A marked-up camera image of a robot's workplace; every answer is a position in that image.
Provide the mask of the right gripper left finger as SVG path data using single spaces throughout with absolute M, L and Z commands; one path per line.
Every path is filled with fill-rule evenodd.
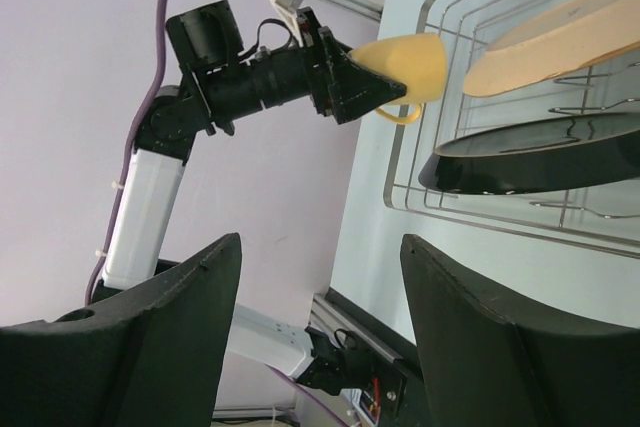
M 231 233 L 56 321 L 3 328 L 2 424 L 209 425 L 241 262 Z

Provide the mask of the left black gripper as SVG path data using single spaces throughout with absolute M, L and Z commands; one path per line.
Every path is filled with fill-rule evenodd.
M 316 112 L 338 124 L 360 119 L 403 97 L 407 86 L 353 61 L 310 7 L 297 12 L 302 43 L 255 54 L 206 76 L 205 99 L 216 125 L 310 97 Z

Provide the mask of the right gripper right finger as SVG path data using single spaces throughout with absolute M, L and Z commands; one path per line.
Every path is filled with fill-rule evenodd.
M 638 329 L 526 297 L 414 234 L 400 262 L 434 425 L 638 425 Z

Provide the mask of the yellow mug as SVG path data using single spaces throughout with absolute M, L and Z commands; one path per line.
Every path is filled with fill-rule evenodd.
M 406 86 L 406 93 L 385 105 L 412 105 L 405 116 L 394 116 L 382 106 L 376 113 L 396 125 L 418 121 L 423 106 L 441 98 L 447 78 L 447 56 L 440 37 L 419 33 L 370 42 L 349 52 L 357 63 Z

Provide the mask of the metal wire dish rack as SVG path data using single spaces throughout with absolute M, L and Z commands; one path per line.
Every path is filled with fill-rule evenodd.
M 463 196 L 439 193 L 418 176 L 440 144 L 489 129 L 568 115 L 637 113 L 639 54 L 516 91 L 472 98 L 464 78 L 502 34 L 568 0 L 388 0 L 391 33 L 411 26 L 439 34 L 448 57 L 442 97 L 420 121 L 396 129 L 384 184 L 387 206 L 432 218 L 614 255 L 639 254 L 639 183 L 631 179 L 549 193 Z

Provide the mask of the red rimmed beige plate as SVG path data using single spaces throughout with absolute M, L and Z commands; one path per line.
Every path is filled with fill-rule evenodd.
M 639 115 L 564 116 L 496 128 L 435 148 L 418 176 L 428 190 L 515 195 L 639 176 Z

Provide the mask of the beige bird pattern plate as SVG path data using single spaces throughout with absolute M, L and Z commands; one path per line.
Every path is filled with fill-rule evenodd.
M 581 70 L 639 47 L 639 0 L 569 0 L 491 43 L 463 93 L 490 97 Z

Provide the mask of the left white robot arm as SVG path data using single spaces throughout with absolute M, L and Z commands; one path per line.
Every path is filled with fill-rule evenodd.
M 117 300 L 141 302 L 135 371 L 153 386 L 213 383 L 229 349 L 330 394 L 374 380 L 371 352 L 357 338 L 335 344 L 314 328 L 286 328 L 236 304 L 237 235 L 157 269 L 198 133 L 232 134 L 236 120 L 302 97 L 344 124 L 405 94 L 402 83 L 355 62 L 311 9 L 288 33 L 275 50 L 245 49 L 224 0 L 159 18 L 158 52 L 175 53 L 182 79 L 167 86 L 156 77 L 134 118 L 95 279 Z

